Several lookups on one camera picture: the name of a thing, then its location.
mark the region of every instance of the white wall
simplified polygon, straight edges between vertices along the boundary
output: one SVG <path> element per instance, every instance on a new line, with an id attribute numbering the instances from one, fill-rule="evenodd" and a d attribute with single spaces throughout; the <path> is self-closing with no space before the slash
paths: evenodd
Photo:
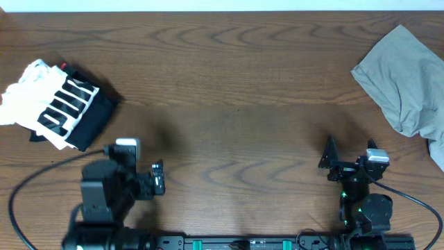
<path id="1" fill-rule="evenodd" d="M 444 10 L 444 0 L 0 0 L 6 12 Z"/>

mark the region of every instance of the wooden tabletop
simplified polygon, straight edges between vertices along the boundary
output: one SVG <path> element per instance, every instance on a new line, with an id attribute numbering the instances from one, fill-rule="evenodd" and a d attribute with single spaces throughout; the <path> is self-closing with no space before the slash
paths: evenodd
<path id="1" fill-rule="evenodd" d="M 350 73 L 399 24 L 444 58 L 442 12 L 40 13 L 0 22 L 1 92 L 38 58 L 79 65 L 124 98 L 88 151 L 137 137 L 139 171 L 164 159 L 166 194 L 138 201 L 127 226 L 190 235 L 343 228 L 341 186 L 317 168 L 328 135 L 344 160 L 373 138 L 391 158 L 381 182 L 444 214 L 444 174 L 426 141 L 395 132 Z M 8 219 L 16 184 L 81 154 L 28 137 L 18 125 L 0 127 L 0 249 L 25 249 Z M 81 168 L 100 157 L 47 172 L 19 193 L 18 223 L 39 249 L 60 248 L 81 202 Z M 391 233 L 411 234 L 419 249 L 433 238 L 429 211 L 371 191 L 393 198 Z"/>

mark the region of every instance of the white cloth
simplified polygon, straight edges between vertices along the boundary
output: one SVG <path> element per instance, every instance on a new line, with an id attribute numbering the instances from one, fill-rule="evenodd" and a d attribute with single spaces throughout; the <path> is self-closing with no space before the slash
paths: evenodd
<path id="1" fill-rule="evenodd" d="M 65 83 L 74 86 L 76 90 L 86 92 L 91 97 L 86 101 L 62 89 Z M 83 87 L 78 87 L 76 83 L 67 79 L 67 74 L 57 66 L 49 67 L 42 60 L 36 60 L 26 68 L 19 82 L 10 85 L 6 92 L 1 95 L 3 103 L 0 106 L 0 125 L 18 123 L 25 128 L 34 130 L 37 135 L 43 135 L 58 149 L 63 149 L 66 146 L 74 147 L 65 142 L 65 140 L 69 137 L 99 91 L 97 87 L 93 87 L 94 90 L 90 91 Z M 64 105 L 79 111 L 78 108 L 72 106 L 68 101 L 56 97 L 54 95 L 56 92 L 67 94 L 85 104 L 85 108 L 82 112 L 79 112 L 77 118 L 50 105 L 53 100 L 58 100 Z M 66 134 L 61 136 L 37 121 L 46 108 L 50 108 L 67 118 L 62 125 L 63 129 L 67 131 Z M 55 124 L 59 124 L 56 119 L 48 115 L 44 116 Z"/>
<path id="2" fill-rule="evenodd" d="M 444 171 L 444 62 L 399 25 L 352 70 L 397 132 L 429 139 Z"/>

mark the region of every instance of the wooden table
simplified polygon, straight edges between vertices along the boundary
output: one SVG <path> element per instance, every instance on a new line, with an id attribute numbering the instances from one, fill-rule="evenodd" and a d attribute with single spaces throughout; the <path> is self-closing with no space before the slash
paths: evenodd
<path id="1" fill-rule="evenodd" d="M 190 235 L 333 231 L 340 185 L 317 168 L 327 136 L 344 160 L 373 138 L 391 166 L 383 183 L 444 213 L 442 171 L 426 142 L 395 132 L 350 70 L 397 25 L 444 58 L 442 12 L 3 14 L 0 90 L 38 58 L 80 65 L 124 97 L 89 150 L 142 141 L 139 170 L 163 158 L 166 195 L 140 201 L 126 225 Z M 7 202 L 24 177 L 76 156 L 0 127 L 0 249 L 24 249 Z M 19 225 L 40 249 L 59 249 L 91 157 L 48 172 L 19 193 Z M 372 192 L 389 194 L 372 186 Z M 392 233 L 421 249 L 436 218 L 395 194 Z M 443 249 L 439 240 L 435 249 Z"/>

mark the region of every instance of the green strip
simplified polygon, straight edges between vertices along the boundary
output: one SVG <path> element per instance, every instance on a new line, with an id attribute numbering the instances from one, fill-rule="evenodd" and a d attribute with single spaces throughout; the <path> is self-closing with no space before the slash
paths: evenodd
<path id="1" fill-rule="evenodd" d="M 282 242 L 282 244 L 284 245 L 284 250 L 291 250 L 291 241 L 289 240 L 284 240 Z"/>
<path id="2" fill-rule="evenodd" d="M 202 250 L 202 242 L 200 240 L 193 241 L 193 250 Z"/>

